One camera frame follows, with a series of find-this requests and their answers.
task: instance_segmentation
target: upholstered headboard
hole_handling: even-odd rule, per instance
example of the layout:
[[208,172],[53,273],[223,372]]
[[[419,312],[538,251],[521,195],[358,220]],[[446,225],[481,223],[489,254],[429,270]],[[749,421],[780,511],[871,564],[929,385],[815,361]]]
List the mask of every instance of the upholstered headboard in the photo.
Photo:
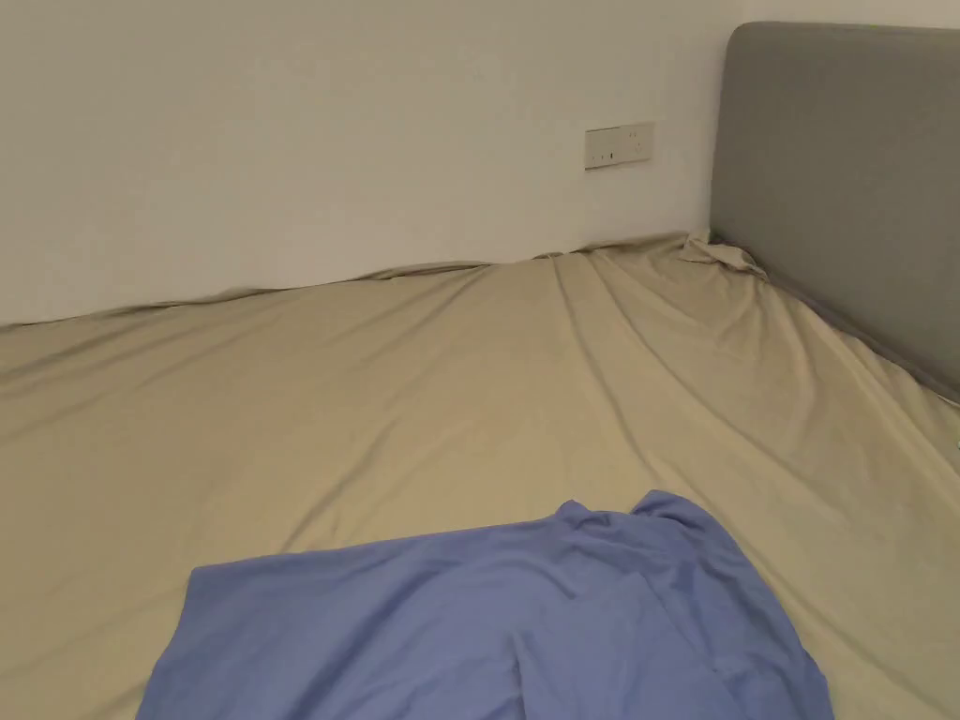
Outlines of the upholstered headboard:
[[739,28],[710,220],[774,281],[960,400],[960,31]]

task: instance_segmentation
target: beige bed sheet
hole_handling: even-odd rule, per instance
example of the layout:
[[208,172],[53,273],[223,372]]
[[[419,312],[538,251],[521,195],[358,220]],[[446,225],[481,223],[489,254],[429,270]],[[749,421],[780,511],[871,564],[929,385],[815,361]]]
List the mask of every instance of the beige bed sheet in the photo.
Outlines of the beige bed sheet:
[[652,488],[839,718],[960,716],[960,412],[683,245],[0,331],[0,717],[132,718],[196,565]]

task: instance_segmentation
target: electrical outlet plate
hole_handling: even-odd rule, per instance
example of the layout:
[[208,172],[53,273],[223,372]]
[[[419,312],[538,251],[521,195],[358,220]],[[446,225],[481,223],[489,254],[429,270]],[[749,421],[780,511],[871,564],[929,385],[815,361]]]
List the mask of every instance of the electrical outlet plate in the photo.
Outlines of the electrical outlet plate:
[[625,162],[640,162],[653,156],[653,123],[587,131],[584,167],[588,170]]

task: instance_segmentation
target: white wall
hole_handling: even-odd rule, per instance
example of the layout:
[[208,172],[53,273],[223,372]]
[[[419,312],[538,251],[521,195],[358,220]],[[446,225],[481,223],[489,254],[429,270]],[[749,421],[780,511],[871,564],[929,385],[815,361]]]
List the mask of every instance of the white wall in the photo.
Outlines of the white wall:
[[747,0],[748,20],[960,27],[960,0]]
[[698,227],[743,2],[6,3],[0,323]]

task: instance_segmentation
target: sheet wrinkle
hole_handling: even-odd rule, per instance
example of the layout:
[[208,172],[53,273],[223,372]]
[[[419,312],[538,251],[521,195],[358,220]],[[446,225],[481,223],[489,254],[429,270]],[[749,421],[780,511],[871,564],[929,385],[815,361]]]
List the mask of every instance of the sheet wrinkle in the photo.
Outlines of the sheet wrinkle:
[[[851,336],[839,335],[812,310],[807,309],[806,312],[813,316],[809,325],[810,328],[820,338],[824,347],[831,350],[834,357],[840,360],[841,364],[848,370],[851,380],[860,390],[862,397],[878,410],[877,414],[882,418],[883,424],[886,425],[891,441],[905,453],[910,453],[916,445],[922,446],[927,451],[927,458],[932,458],[933,464],[939,466],[944,475],[953,477],[956,481],[954,487],[945,488],[942,482],[938,482],[936,487],[941,497],[949,503],[952,511],[960,514],[960,497],[957,495],[960,492],[960,474],[941,454],[936,445],[930,441],[920,426],[893,399],[884,384],[877,380],[871,370],[860,361],[857,354],[844,341],[847,339],[849,342],[857,343],[859,347],[868,352],[872,351]],[[860,369],[863,372],[856,372],[855,369]]]
[[[20,365],[15,365],[12,368],[6,370],[0,370],[0,385],[13,382],[21,377],[26,377],[35,372],[43,372],[49,368],[55,367],[59,363],[62,363],[65,360],[70,360],[77,355],[88,352],[94,348],[98,348],[103,345],[107,345],[117,338],[122,338],[125,335],[130,335],[131,333],[136,332],[137,330],[152,326],[161,322],[163,319],[159,317],[148,318],[140,323],[129,324],[124,327],[111,330],[110,332],[105,332],[100,335],[95,335],[92,338],[87,338],[86,340],[81,340],[79,343],[74,343],[73,345],[67,346],[66,348],[61,348],[55,350],[54,352],[48,353],[41,357],[35,358],[26,363]],[[9,338],[5,338],[4,342],[11,342]]]
[[628,273],[622,265],[617,263],[606,252],[602,252],[599,255],[586,255],[587,260],[594,265],[596,264],[596,259],[598,257],[608,267],[613,268],[616,272],[626,277],[630,281],[631,287],[636,291],[636,294],[645,300],[648,300],[649,304],[653,305],[653,309],[659,310],[659,312],[661,312],[661,314],[665,317],[672,320],[679,320],[684,324],[690,324],[698,329],[705,327],[706,324],[701,318],[697,318],[687,312],[684,312],[679,305],[674,304],[666,295],[658,292],[648,285],[644,285],[633,275]]
[[297,523],[290,535],[287,536],[287,539],[280,545],[280,549],[277,551],[278,553],[290,552],[294,544],[302,537],[303,533],[326,512],[327,508],[343,494],[347,487],[373,466],[377,460],[377,456],[383,451],[384,445],[390,440],[396,424],[397,418],[392,418],[377,430],[372,441],[367,445],[366,449],[363,450],[360,457],[342,472],[340,477],[333,482],[330,489],[307,509],[306,513],[300,518],[300,522]]
[[53,425],[61,420],[67,420],[75,415],[79,415],[84,410],[96,405],[109,395],[111,395],[111,393],[101,392],[92,397],[85,397],[83,400],[71,402],[68,405],[58,408],[54,412],[48,413],[42,418],[31,420],[30,422],[26,422],[19,427],[15,427],[13,430],[0,435],[0,447],[13,444],[16,441],[36,432],[37,430],[46,427],[47,425]]
[[[835,520],[842,518],[848,523],[852,522],[852,519],[844,510],[833,507],[828,502],[828,499],[820,492],[815,490],[809,483],[806,483],[803,480],[798,481],[798,476],[794,469],[787,465],[786,462],[780,457],[775,455],[763,442],[747,434],[745,430],[741,429],[739,425],[734,423],[731,419],[720,415],[718,410],[715,410],[713,406],[707,403],[706,400],[700,396],[692,386],[680,378],[680,376],[669,367],[669,365],[657,353],[653,346],[645,339],[643,333],[634,324],[633,319],[626,312],[626,309],[621,304],[620,299],[616,296],[616,293],[608,284],[606,279],[600,273],[596,272],[596,268],[593,268],[593,270],[596,273],[597,279],[606,289],[607,297],[611,301],[611,304],[616,308],[621,323],[630,329],[630,337],[632,337],[635,342],[641,348],[643,348],[645,354],[655,361],[653,367],[658,371],[658,374],[664,377],[668,383],[673,385],[675,389],[680,390],[681,394],[679,396],[677,396],[676,392],[674,395],[681,400],[687,401],[686,414],[688,417],[693,418],[695,422],[706,426],[708,429],[711,429],[714,435],[723,437],[727,441],[733,441],[733,446],[737,445],[737,441],[740,442],[741,446],[745,444],[751,448],[754,451],[755,456],[763,461],[768,467],[776,470],[782,477],[792,481],[793,486],[799,491],[804,492],[811,498],[814,498],[818,504],[818,507],[824,513],[829,516],[833,516]],[[691,400],[694,405],[703,410],[702,413],[689,412],[689,402]]]
[[372,363],[374,360],[380,358],[387,352],[396,350],[398,347],[407,345],[412,342],[417,335],[425,328],[428,327],[432,322],[440,318],[444,313],[448,312],[450,307],[460,298],[463,294],[467,292],[472,286],[476,285],[482,278],[487,274],[488,267],[476,268],[474,270],[468,270],[467,274],[469,275],[467,280],[456,290],[454,290],[447,298],[444,298],[444,301],[440,304],[435,305],[430,308],[425,315],[420,318],[417,318],[412,324],[405,327],[403,332],[397,333],[393,338],[391,338],[387,343],[384,343],[373,352],[364,357],[360,358],[357,362],[357,367],[365,367]]
[[556,279],[556,287],[560,294],[562,308],[564,310],[564,317],[567,321],[567,327],[570,330],[570,335],[573,337],[575,345],[580,350],[581,357],[584,359],[584,365],[589,371],[590,377],[593,378],[595,385],[600,389],[602,395],[606,399],[608,407],[610,407],[612,410],[613,418],[616,420],[616,426],[620,430],[621,438],[631,449],[634,457],[636,457],[640,465],[646,470],[647,476],[652,480],[656,480],[658,479],[657,473],[654,471],[650,461],[647,460],[646,454],[637,444],[636,438],[634,437],[633,432],[630,430],[630,424],[627,422],[623,408],[620,407],[620,403],[617,401],[616,395],[613,393],[609,381],[603,374],[603,370],[600,368],[599,362],[597,361],[596,357],[594,357],[593,352],[590,350],[589,345],[583,336],[583,331],[580,329],[580,326],[577,323],[576,315],[573,312],[573,305],[570,302],[570,296],[566,292],[564,281],[561,278],[560,267],[557,264],[557,260],[551,257],[549,258],[549,262],[553,268],[553,277]]
[[184,368],[188,368],[189,366],[193,365],[194,363],[200,360],[203,360],[206,357],[210,357],[211,355],[216,355],[220,351],[226,348],[229,348],[230,346],[235,345],[236,343],[239,343],[244,338],[248,338],[251,335],[255,335],[256,333],[260,332],[266,327],[269,327],[275,322],[276,322],[276,318],[271,318],[270,320],[264,321],[263,323],[258,323],[253,327],[247,327],[240,330],[239,332],[235,332],[229,337],[224,338],[223,340],[217,343],[214,343],[213,345],[207,346],[206,348],[200,349],[197,352],[191,352],[189,355],[181,358],[177,362],[171,363],[170,365],[165,367],[163,370],[160,370],[148,375],[143,380],[141,380],[136,385],[134,385],[133,389],[135,391],[139,391],[139,390],[144,390],[146,388],[149,388],[151,385],[158,382],[159,380],[162,380],[165,377],[169,377],[172,374],[176,374],[177,372],[182,371]]
[[[248,324],[253,318],[257,317],[258,315],[262,315],[265,312],[269,312],[270,310],[276,309],[282,304],[286,304],[286,303],[282,301],[278,301],[271,304],[265,304],[263,307],[253,308],[249,312],[237,312],[228,318],[217,320],[215,323],[211,323],[209,321],[203,321],[193,326],[187,327],[183,330],[178,330],[176,332],[170,333],[169,335],[165,335],[163,337],[157,338],[156,340],[151,340],[147,343],[136,346],[135,348],[123,350],[121,352],[116,353],[115,355],[105,357],[89,365],[86,365],[80,368],[68,369],[59,375],[54,375],[53,377],[37,378],[31,383],[23,387],[15,388],[13,390],[6,391],[5,393],[0,393],[0,397],[3,397],[3,398],[24,397],[24,396],[27,396],[29,393],[34,392],[38,388],[41,388],[41,387],[47,388],[53,383],[79,380],[84,378],[87,375],[91,375],[95,372],[106,370],[107,368],[111,368],[120,363],[129,362],[130,360],[133,360],[134,358],[139,357],[140,355],[149,353],[152,350],[155,350],[157,348],[162,348],[165,345],[169,345],[171,343],[184,340],[186,338],[192,337],[199,333],[210,332],[212,330],[220,329],[225,326],[236,324],[236,323]],[[162,310],[164,311],[173,310],[173,309],[175,308],[162,308]],[[166,322],[169,322],[174,319],[175,317],[168,313],[164,320]],[[150,324],[150,327],[153,327],[155,324],[158,324],[158,322]]]
[[437,284],[428,284],[423,290],[420,290],[417,293],[414,293],[409,298],[401,300],[397,303],[388,303],[387,307],[380,312],[374,313],[368,318],[360,321],[355,325],[344,328],[343,330],[338,330],[333,335],[328,338],[322,339],[322,344],[328,348],[332,348],[342,343],[346,339],[356,335],[358,332],[362,332],[370,327],[373,327],[388,318],[391,318],[395,315],[402,313],[409,307],[412,307],[419,303],[424,298],[428,298],[432,295],[437,295],[442,292],[447,286],[455,285],[457,282],[462,280],[462,277],[468,273],[473,272],[474,269],[465,270],[465,271],[452,271],[448,277],[443,278]]
[[791,393],[794,401],[791,403],[789,422],[786,427],[787,437],[792,447],[798,448],[803,444],[803,440],[809,437],[810,427],[815,424],[814,419],[818,415],[823,416],[824,402],[820,386],[816,381],[817,373],[811,360],[812,353],[804,341],[794,308],[790,307],[777,291],[768,293],[767,297],[777,308],[778,317],[783,321],[780,326],[784,330],[786,344],[791,350],[787,354],[791,358],[792,379],[799,381],[800,387],[794,386]]

